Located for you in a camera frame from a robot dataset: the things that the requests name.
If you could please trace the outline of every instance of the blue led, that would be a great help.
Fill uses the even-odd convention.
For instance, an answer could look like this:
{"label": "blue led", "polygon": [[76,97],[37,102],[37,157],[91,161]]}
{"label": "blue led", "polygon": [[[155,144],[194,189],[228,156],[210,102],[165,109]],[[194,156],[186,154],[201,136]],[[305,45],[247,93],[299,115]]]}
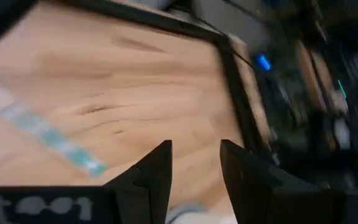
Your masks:
{"label": "blue led", "polygon": [[270,63],[270,60],[267,59],[264,54],[258,55],[256,60],[259,68],[263,71],[267,72],[272,69],[272,64]]}

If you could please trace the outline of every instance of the plywood board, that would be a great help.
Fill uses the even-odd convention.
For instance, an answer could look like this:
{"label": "plywood board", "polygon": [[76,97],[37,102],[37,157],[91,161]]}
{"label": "plywood board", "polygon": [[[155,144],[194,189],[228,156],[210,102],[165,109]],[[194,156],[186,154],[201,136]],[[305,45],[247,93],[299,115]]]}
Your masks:
{"label": "plywood board", "polygon": [[102,185],[172,139],[170,206],[232,212],[219,143],[242,141],[211,44],[41,2],[0,41],[0,86],[108,167],[90,179],[0,117],[0,185]]}

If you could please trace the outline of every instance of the wooden panel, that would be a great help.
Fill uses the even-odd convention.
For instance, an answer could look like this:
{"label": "wooden panel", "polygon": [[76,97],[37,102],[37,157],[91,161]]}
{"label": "wooden panel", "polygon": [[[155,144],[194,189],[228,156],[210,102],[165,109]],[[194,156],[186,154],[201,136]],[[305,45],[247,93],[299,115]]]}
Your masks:
{"label": "wooden panel", "polygon": [[0,41],[0,85],[109,168],[90,179],[0,118],[0,185],[101,185],[172,139],[170,206],[232,212],[219,143],[242,141],[209,43],[41,2]]}

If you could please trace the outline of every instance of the black frame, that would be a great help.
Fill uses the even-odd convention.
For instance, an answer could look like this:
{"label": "black frame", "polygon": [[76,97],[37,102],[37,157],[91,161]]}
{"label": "black frame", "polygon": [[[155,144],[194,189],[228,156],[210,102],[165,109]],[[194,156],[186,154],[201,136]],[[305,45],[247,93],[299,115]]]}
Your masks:
{"label": "black frame", "polygon": [[228,36],[206,30],[194,24],[117,2],[107,0],[70,0],[68,3],[72,6],[97,12],[105,16],[116,17],[174,34],[205,40],[213,44],[217,48],[221,58],[224,79],[231,96],[244,147],[257,154],[264,154],[264,142],[252,113],[248,96],[244,90],[242,78],[234,60],[233,48]]}

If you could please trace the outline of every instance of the green light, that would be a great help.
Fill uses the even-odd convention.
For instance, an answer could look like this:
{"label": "green light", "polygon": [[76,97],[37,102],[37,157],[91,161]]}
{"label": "green light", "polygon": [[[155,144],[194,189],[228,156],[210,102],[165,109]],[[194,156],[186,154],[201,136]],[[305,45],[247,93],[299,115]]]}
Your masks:
{"label": "green light", "polygon": [[338,84],[339,84],[339,87],[341,87],[341,90],[342,90],[342,93],[343,93],[343,97],[346,99],[346,93],[345,93],[345,90],[343,89],[343,86],[342,86],[342,83],[340,80],[338,80]]}

